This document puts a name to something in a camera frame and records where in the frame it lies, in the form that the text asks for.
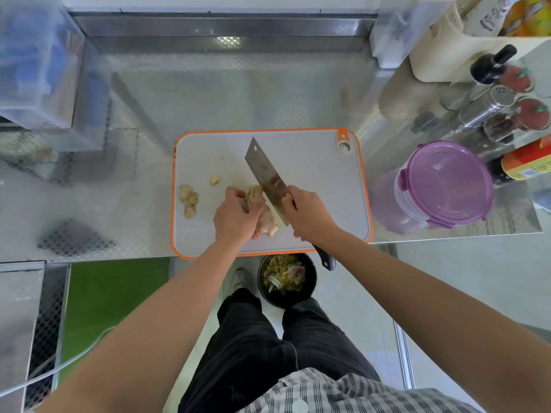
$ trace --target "kitchen counter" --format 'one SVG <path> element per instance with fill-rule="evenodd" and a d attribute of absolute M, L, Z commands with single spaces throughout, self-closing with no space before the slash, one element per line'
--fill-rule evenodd
<path fill-rule="evenodd" d="M 407 63 L 398 75 L 377 67 L 361 37 L 370 19 L 301 28 L 309 37 L 268 36 L 265 29 L 253 37 L 207 37 L 202 27 L 189 37 L 162 26 L 155 28 L 163 36 L 133 36 L 111 20 L 78 20 L 114 71 L 105 149 L 60 153 L 50 180 L 0 161 L 0 261 L 173 255 L 172 147 L 187 131 L 346 127 L 362 143 L 368 190 L 424 142 L 408 128 L 410 112 L 377 101 L 413 76 Z M 147 33 L 148 26 L 132 26 Z M 372 243 L 536 232 L 528 189 L 518 183 L 496 192 L 486 221 L 400 236 L 374 220 Z"/>

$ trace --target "hand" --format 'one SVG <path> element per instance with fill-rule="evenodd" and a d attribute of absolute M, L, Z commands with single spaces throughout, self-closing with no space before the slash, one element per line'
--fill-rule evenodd
<path fill-rule="evenodd" d="M 239 204 L 238 198 L 245 198 L 245 192 L 236 187 L 226 188 L 226 199 L 214 215 L 214 228 L 216 241 L 237 243 L 241 247 L 249 239 L 260 237 L 255 235 L 255 229 L 265 201 L 258 201 L 247 213 Z"/>
<path fill-rule="evenodd" d="M 295 230 L 295 238 L 301 238 L 319 246 L 324 238 L 330 237 L 335 229 L 339 229 L 320 196 L 301 190 L 295 186 L 289 186 L 293 200 L 284 197 L 282 199 L 285 215 Z"/>

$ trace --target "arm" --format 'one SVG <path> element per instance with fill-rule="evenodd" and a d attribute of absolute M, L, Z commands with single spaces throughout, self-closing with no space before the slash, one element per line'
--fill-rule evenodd
<path fill-rule="evenodd" d="M 264 203 L 245 214 L 236 197 L 214 217 L 215 242 L 93 349 L 38 413 L 160 412 L 193 349 L 224 276 L 253 235 Z"/>
<path fill-rule="evenodd" d="M 517 323 L 340 229 L 317 194 L 289 187 L 295 236 L 341 262 L 419 347 L 488 412 L 551 410 L 551 346 Z"/>

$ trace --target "cutting board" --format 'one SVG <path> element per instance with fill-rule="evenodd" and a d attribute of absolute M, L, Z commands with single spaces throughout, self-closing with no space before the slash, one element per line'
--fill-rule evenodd
<path fill-rule="evenodd" d="M 171 245 L 185 259 L 196 259 L 214 242 L 216 209 L 224 201 L 226 187 L 244 191 L 258 184 L 245 154 L 255 137 L 287 185 L 320 195 L 335 222 L 368 242 L 371 214 L 365 185 L 360 143 L 346 129 L 291 129 L 263 131 L 190 132 L 174 146 L 172 175 Z M 211 186 L 209 180 L 220 177 Z M 199 193 L 197 215 L 187 220 L 178 200 L 181 184 Z M 238 256 L 313 252 L 311 244 L 293 236 L 269 201 L 279 231 L 270 238 L 247 242 Z"/>

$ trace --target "person's left hand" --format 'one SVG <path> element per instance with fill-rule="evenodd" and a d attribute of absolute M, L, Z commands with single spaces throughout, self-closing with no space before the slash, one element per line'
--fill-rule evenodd
<path fill-rule="evenodd" d="M 239 243 L 242 246 L 251 238 L 259 238 L 259 235 L 255 235 L 255 229 L 265 201 L 257 202 L 255 207 L 246 213 L 238 201 L 238 198 L 244 197 L 243 190 L 236 187 L 226 188 L 226 199 L 214 215 L 216 241 Z"/>

